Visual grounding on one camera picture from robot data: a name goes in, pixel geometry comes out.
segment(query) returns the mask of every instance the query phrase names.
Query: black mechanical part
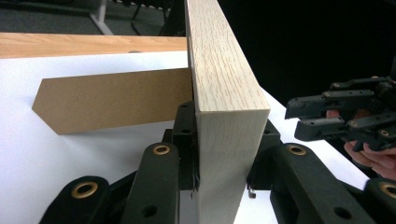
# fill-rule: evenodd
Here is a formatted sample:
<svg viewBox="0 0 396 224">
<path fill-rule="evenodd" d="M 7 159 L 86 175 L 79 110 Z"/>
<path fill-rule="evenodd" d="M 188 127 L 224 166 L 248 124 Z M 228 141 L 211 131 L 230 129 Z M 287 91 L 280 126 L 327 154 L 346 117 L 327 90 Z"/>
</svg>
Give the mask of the black mechanical part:
<svg viewBox="0 0 396 224">
<path fill-rule="evenodd" d="M 374 104 L 373 96 L 372 91 L 358 90 L 325 91 L 320 96 L 294 98 L 287 104 L 285 119 L 313 119 L 325 117 L 328 110 L 356 111 L 370 108 Z"/>
<path fill-rule="evenodd" d="M 106 224 L 118 224 L 122 216 L 129 192 L 131 191 L 134 177 L 137 171 L 125 176 L 117 182 L 110 185 L 111 201 L 110 209 L 108 210 Z"/>
<path fill-rule="evenodd" d="M 396 221 L 396 181 L 375 178 L 367 182 L 360 203 L 377 223 Z"/>
<path fill-rule="evenodd" d="M 110 201 L 110 187 L 98 176 L 83 176 L 67 184 L 47 209 L 40 224 L 102 223 Z"/>
<path fill-rule="evenodd" d="M 271 201 L 281 204 L 276 216 L 298 210 L 297 216 L 283 218 L 284 223 L 375 223 L 308 147 L 284 144 L 275 162 Z"/>
<path fill-rule="evenodd" d="M 273 172 L 273 154 L 281 144 L 280 133 L 274 124 L 267 120 L 259 150 L 247 176 L 247 189 L 271 189 Z"/>
<path fill-rule="evenodd" d="M 359 79 L 350 79 L 346 82 L 334 82 L 330 85 L 331 91 L 344 90 L 375 90 L 375 86 L 380 82 L 388 82 L 388 77 L 367 77 Z"/>
<path fill-rule="evenodd" d="M 172 143 L 180 156 L 180 189 L 199 188 L 198 133 L 195 121 L 194 101 L 180 105 L 177 109 Z"/>
<path fill-rule="evenodd" d="M 392 83 L 390 77 L 336 82 L 321 96 L 290 100 L 285 118 L 301 119 L 294 136 L 303 141 L 357 140 L 354 151 L 363 150 L 363 143 L 374 151 L 396 147 L 396 89 Z M 372 115 L 355 119 L 359 109 Z M 329 110 L 338 110 L 340 118 L 326 119 Z"/>
<path fill-rule="evenodd" d="M 143 154 L 120 223 L 178 223 L 178 211 L 177 147 L 153 144 Z"/>
</svg>

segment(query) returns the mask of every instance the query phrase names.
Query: brown cardboard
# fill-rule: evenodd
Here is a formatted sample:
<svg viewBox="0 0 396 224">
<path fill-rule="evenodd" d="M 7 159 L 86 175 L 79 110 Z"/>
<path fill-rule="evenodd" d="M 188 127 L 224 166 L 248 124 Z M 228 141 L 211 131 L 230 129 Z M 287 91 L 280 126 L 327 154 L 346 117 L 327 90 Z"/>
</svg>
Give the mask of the brown cardboard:
<svg viewBox="0 0 396 224">
<path fill-rule="evenodd" d="M 57 134 L 175 119 L 192 99 L 189 68 L 44 78 L 33 110 Z"/>
</svg>

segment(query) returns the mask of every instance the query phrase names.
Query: white surface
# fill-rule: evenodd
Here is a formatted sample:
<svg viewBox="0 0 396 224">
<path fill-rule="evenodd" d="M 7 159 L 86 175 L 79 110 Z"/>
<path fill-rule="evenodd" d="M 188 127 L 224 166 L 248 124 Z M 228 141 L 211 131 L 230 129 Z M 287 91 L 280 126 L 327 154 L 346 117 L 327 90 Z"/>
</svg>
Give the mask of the white surface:
<svg viewBox="0 0 396 224">
<path fill-rule="evenodd" d="M 44 77 L 156 70 L 187 66 L 185 51 L 0 60 L 0 223 L 38 223 L 48 205 L 70 181 L 98 175 L 113 183 L 137 169 L 143 150 L 161 140 L 173 122 L 136 125 L 89 133 L 57 135 L 32 105 Z M 296 142 L 296 119 L 266 93 L 270 120 L 282 140 Z M 311 147 L 339 179 L 362 188 L 367 177 L 324 142 Z M 194 217 L 183 193 L 181 223 Z M 256 200 L 244 195 L 235 223 L 276 223 L 269 192 Z"/>
</svg>

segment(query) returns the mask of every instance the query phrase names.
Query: wooden plank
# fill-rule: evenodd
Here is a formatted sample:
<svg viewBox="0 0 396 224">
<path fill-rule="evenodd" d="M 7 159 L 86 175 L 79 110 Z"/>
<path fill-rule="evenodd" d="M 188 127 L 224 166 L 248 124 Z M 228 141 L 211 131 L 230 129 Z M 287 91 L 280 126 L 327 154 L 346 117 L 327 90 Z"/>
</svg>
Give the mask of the wooden plank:
<svg viewBox="0 0 396 224">
<path fill-rule="evenodd" d="M 57 134 L 175 119 L 192 99 L 188 68 L 44 78 L 33 110 Z"/>
<path fill-rule="evenodd" d="M 186 50 L 185 37 L 0 33 L 0 58 Z"/>
<path fill-rule="evenodd" d="M 186 0 L 199 134 L 200 224 L 233 223 L 269 114 L 217 0 Z"/>
</svg>

